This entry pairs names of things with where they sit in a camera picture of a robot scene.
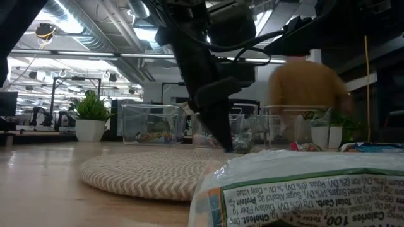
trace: rope coaster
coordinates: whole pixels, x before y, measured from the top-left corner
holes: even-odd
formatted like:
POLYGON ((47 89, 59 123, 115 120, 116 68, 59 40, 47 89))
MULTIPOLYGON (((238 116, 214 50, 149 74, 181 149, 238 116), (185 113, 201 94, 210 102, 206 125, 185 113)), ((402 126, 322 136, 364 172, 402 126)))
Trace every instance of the rope coaster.
POLYGON ((237 156, 221 151, 153 151, 99 156, 84 162, 81 179, 98 189, 146 199, 190 201, 208 160, 237 156))

